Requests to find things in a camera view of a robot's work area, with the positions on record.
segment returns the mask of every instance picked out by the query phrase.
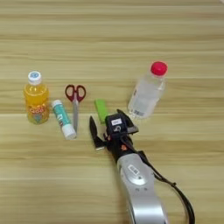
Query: black cable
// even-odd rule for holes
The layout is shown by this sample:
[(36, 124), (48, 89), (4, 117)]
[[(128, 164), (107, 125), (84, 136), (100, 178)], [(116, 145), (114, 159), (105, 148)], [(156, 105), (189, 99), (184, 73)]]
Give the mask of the black cable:
[(143, 157), (143, 155), (141, 155), (137, 150), (134, 149), (130, 138), (128, 136), (121, 136), (121, 142), (123, 144), (126, 145), (127, 148), (129, 148), (130, 150), (132, 150), (134, 153), (138, 154), (140, 156), (140, 158), (143, 160), (143, 162), (148, 165), (153, 171), (154, 171), (154, 176), (157, 180), (164, 182), (166, 184), (168, 184), (169, 186), (171, 186), (180, 196), (180, 198), (182, 199), (184, 205), (185, 205), (185, 209), (188, 213), (188, 219), (189, 219), (189, 224), (195, 224), (195, 215), (194, 215), (194, 211), (193, 211), (193, 206), (191, 204), (191, 202), (189, 201), (189, 199), (182, 193), (182, 191), (180, 191), (180, 189), (177, 187), (177, 184), (175, 182), (171, 182), (170, 180), (168, 180), (167, 178), (165, 178), (163, 175), (161, 175), (156, 168), (145, 158)]

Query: red scissors handle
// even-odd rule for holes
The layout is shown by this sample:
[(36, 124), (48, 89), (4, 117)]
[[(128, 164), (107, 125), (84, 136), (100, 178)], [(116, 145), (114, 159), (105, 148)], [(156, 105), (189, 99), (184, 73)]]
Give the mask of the red scissors handle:
[(86, 89), (82, 85), (77, 86), (75, 92), (76, 92), (76, 97), (78, 102), (81, 102), (86, 97), (86, 94), (87, 94)]
[(66, 98), (72, 102), (74, 100), (74, 93), (75, 93), (75, 87), (74, 85), (67, 85), (66, 86), (66, 90), (65, 90), (65, 94), (66, 94)]
[(66, 93), (67, 99), (70, 102), (72, 102), (74, 100), (75, 95), (76, 95), (77, 101), (81, 102), (85, 98), (87, 91), (82, 85), (77, 86), (76, 89), (75, 89), (74, 85), (67, 85), (65, 93)]

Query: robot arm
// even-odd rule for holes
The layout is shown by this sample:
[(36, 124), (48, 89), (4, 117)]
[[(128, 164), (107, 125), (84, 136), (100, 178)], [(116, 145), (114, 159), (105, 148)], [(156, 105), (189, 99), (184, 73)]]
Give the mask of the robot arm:
[(137, 133), (138, 128), (121, 110), (117, 112), (105, 119), (107, 127), (107, 133), (104, 134), (105, 141), (97, 136), (93, 117), (90, 117), (89, 128), (95, 148), (107, 147), (115, 159), (128, 201), (131, 224), (169, 224), (166, 212), (154, 191), (155, 178), (174, 188), (185, 204), (189, 224), (194, 224), (194, 211), (190, 201), (175, 183), (164, 178), (149, 163), (143, 153), (134, 149), (130, 134)]
[(128, 199), (132, 224), (169, 224), (154, 192), (154, 174), (137, 154), (120, 157), (117, 167)]

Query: orange liquid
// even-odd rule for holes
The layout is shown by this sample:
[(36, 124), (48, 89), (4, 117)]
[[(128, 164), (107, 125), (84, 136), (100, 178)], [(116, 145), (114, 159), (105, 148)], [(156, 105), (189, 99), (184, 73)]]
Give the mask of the orange liquid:
[(49, 92), (45, 84), (37, 86), (26, 84), (24, 86), (24, 98), (28, 120), (31, 123), (41, 124), (49, 118)]

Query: clear liquid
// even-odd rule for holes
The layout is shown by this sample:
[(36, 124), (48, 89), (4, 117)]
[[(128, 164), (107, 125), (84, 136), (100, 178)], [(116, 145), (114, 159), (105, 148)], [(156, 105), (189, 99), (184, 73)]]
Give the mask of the clear liquid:
[(128, 110), (133, 117), (146, 118), (150, 116), (164, 91), (164, 79), (151, 76), (143, 77), (137, 83), (131, 96)]

